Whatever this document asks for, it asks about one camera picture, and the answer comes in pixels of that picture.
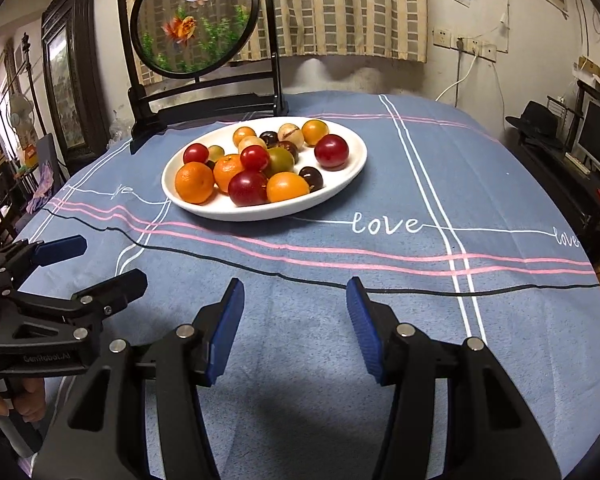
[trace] checkered curtain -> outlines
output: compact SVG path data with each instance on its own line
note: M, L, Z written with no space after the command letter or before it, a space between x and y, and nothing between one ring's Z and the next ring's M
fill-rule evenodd
M134 0L127 0L130 13ZM427 0L274 0L280 56L347 54L427 61ZM269 57L266 19L234 60ZM162 77L136 57L144 85Z

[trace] wooden frame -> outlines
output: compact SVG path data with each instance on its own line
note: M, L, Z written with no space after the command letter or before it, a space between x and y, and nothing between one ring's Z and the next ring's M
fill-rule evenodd
M71 120L79 126L82 136L71 144L67 143L62 125L63 122L67 125L68 119L60 117L52 79L51 61L54 57L50 55L50 47L60 34L66 35L68 89L74 101L68 108L75 109ZM96 58L93 0L53 0L42 14L42 51L46 96L54 130L69 174L74 174L102 155L109 140Z

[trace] window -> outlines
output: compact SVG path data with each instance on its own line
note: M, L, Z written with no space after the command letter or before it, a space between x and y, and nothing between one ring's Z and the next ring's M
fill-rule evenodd
M4 62L0 60L0 143L6 150L5 155L10 160L22 158L22 148L16 132L9 124L10 116L9 89Z

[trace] power outlet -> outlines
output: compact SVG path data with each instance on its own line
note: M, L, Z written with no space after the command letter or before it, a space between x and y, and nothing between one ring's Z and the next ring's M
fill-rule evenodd
M482 46L482 54L480 54L480 55L482 57L488 59L489 61L493 61L495 63L497 52L498 52L498 47L496 45L491 44L491 43L485 43Z
M462 39L463 52L466 52L467 54L472 54L473 56L480 56L480 51L482 48L482 44L480 43L480 41L472 40L471 38L465 38L461 34L458 34L458 36L456 37L456 42L454 43L454 48L457 48L456 44L458 43L459 39Z
M433 44L435 46L444 46L451 48L451 31L446 28L433 29Z

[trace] orange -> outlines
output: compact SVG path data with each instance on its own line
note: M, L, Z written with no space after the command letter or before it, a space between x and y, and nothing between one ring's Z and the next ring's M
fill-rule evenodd
M202 204L214 191L214 174L201 162L188 162L176 173L176 191L190 204Z
M267 198L270 202L282 202L306 194L309 194L309 184L290 171L276 173L267 182Z
M226 193L229 189L229 181L241 171L244 171L244 168L237 153L219 158L214 167L214 178L220 191Z

